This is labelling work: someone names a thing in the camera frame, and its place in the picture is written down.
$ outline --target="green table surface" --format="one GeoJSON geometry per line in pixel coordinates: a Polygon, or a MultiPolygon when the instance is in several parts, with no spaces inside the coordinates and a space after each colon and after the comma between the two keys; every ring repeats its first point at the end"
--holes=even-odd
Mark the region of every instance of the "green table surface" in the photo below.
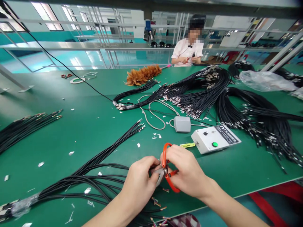
{"type": "MultiPolygon", "coordinates": [[[[189,76],[202,67],[171,67],[163,70],[157,77],[160,84],[172,83],[189,76]]],[[[92,70],[77,70],[78,76],[92,70]]],[[[93,70],[97,71],[97,78],[88,80],[88,83],[109,98],[117,94],[134,89],[124,85],[127,77],[127,69],[93,70]]],[[[8,80],[0,77],[1,87],[10,87],[9,92],[0,95],[0,130],[15,119],[40,112],[52,113],[64,109],[63,117],[40,129],[26,139],[23,139],[0,157],[1,178],[9,175],[8,181],[0,181],[0,204],[12,202],[16,199],[24,199],[40,192],[56,181],[73,173],[80,166],[90,160],[97,153],[103,151],[124,134],[137,120],[144,118],[140,109],[124,111],[120,113],[113,104],[96,93],[87,84],[70,84],[69,80],[60,78],[67,71],[52,71],[49,73],[15,74],[16,80],[35,85],[25,93],[18,93],[18,88],[8,80]]],[[[240,89],[251,90],[239,83],[234,85],[240,89]]],[[[151,94],[159,85],[152,89],[126,97],[130,102],[137,102],[143,95],[151,94]]],[[[275,104],[280,111],[292,114],[302,114],[303,102],[282,91],[256,92],[263,95],[275,104]]],[[[233,99],[235,104],[241,102],[233,99]]],[[[153,103],[152,108],[172,113],[159,103],[153,103]]],[[[162,127],[162,123],[147,113],[148,120],[156,127],[162,127]]],[[[173,118],[165,115],[164,121],[173,118]]],[[[302,152],[302,128],[298,122],[290,122],[292,138],[295,147],[302,152]]],[[[163,145],[167,142],[182,144],[191,142],[191,134],[199,129],[192,126],[191,133],[176,133],[174,128],[167,126],[158,131],[149,125],[144,130],[118,147],[104,160],[104,163],[120,163],[130,166],[133,162],[147,155],[160,157],[163,145]],[[162,138],[152,139],[153,133],[161,134],[162,138]]],[[[265,149],[257,148],[256,143],[245,132],[233,130],[242,143],[230,147],[224,151],[201,155],[196,147],[189,148],[195,155],[205,174],[215,179],[218,184],[232,197],[238,197],[250,192],[258,191],[273,185],[291,181],[303,176],[303,170],[298,165],[283,160],[282,163],[288,172],[284,174],[272,155],[265,149]]],[[[91,171],[97,175],[101,171],[104,174],[122,173],[126,170],[102,167],[91,171]]],[[[70,191],[84,192],[87,185],[79,185],[70,191]]],[[[157,190],[155,197],[162,206],[167,209],[161,212],[163,216],[176,216],[205,207],[205,204],[190,196],[172,191],[166,193],[157,190]]],[[[94,203],[95,207],[87,204],[84,199],[64,199],[41,203],[34,206],[28,214],[19,219],[11,219],[2,224],[8,226],[22,226],[24,223],[33,223],[35,226],[81,226],[96,215],[104,206],[94,203]],[[65,225],[73,211],[73,221],[65,225]]]]}

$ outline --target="hand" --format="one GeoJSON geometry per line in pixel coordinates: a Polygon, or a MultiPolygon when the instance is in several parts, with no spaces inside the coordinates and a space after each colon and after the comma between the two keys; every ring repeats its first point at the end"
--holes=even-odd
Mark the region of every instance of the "hand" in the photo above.
{"type": "Polygon", "coordinates": [[[152,197],[159,178],[158,173],[149,177],[148,171],[153,165],[160,162],[154,156],[147,156],[133,163],[128,171],[121,195],[127,199],[128,207],[139,213],[152,197]]]}
{"type": "Polygon", "coordinates": [[[185,64],[185,63],[187,63],[188,59],[186,57],[179,57],[178,61],[182,62],[183,64],[185,64]]]}
{"type": "Polygon", "coordinates": [[[172,145],[166,150],[166,159],[172,162],[179,172],[171,177],[173,184],[184,193],[203,201],[213,195],[217,183],[206,176],[194,155],[185,148],[172,145]]]}
{"type": "Polygon", "coordinates": [[[192,63],[196,63],[197,57],[192,57],[191,60],[192,60],[192,63]]]}

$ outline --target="orange pliers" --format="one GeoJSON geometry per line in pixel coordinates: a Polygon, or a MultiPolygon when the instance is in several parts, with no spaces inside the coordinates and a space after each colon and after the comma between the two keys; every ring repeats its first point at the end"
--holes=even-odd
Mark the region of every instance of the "orange pliers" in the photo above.
{"type": "Polygon", "coordinates": [[[169,186],[171,187],[171,189],[172,189],[175,193],[179,193],[179,192],[180,192],[180,189],[176,188],[176,187],[174,186],[174,184],[172,183],[171,179],[170,179],[170,177],[172,177],[173,175],[175,175],[179,170],[174,170],[174,171],[172,171],[171,173],[168,173],[168,163],[169,163],[169,161],[166,160],[166,150],[167,150],[167,147],[168,147],[168,146],[172,146],[172,144],[171,144],[171,143],[166,143],[166,144],[164,145],[164,148],[163,148],[163,156],[162,156],[162,165],[161,165],[162,168],[160,168],[160,169],[158,169],[158,170],[155,171],[156,173],[159,173],[159,174],[160,174],[156,186],[158,186],[158,185],[161,183],[163,177],[165,177],[165,179],[167,180],[167,183],[169,184],[169,186]]]}

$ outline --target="white control box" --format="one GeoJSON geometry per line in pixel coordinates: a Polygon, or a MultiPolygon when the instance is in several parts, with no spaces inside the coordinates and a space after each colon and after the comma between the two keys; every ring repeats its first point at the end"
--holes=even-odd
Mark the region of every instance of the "white control box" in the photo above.
{"type": "Polygon", "coordinates": [[[201,154],[241,143],[241,140],[226,125],[198,129],[191,137],[201,154]]]}

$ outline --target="worker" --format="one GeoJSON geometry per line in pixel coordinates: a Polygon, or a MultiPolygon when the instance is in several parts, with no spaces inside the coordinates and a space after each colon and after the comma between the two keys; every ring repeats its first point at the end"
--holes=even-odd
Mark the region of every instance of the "worker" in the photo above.
{"type": "Polygon", "coordinates": [[[192,63],[201,64],[201,57],[203,56],[201,34],[204,21],[205,16],[203,15],[194,15],[190,19],[188,37],[177,42],[173,55],[171,56],[171,63],[174,64],[175,67],[191,66],[192,63]]]}
{"type": "MultiPolygon", "coordinates": [[[[268,227],[255,214],[224,192],[213,179],[206,176],[190,151],[172,145],[166,151],[166,159],[179,170],[171,177],[173,184],[209,206],[227,226],[268,227]]],[[[148,172],[152,166],[159,165],[161,160],[162,157],[159,161],[154,156],[148,156],[133,163],[121,192],[83,227],[127,226],[152,197],[159,174],[154,172],[149,177],[148,172]]]]}

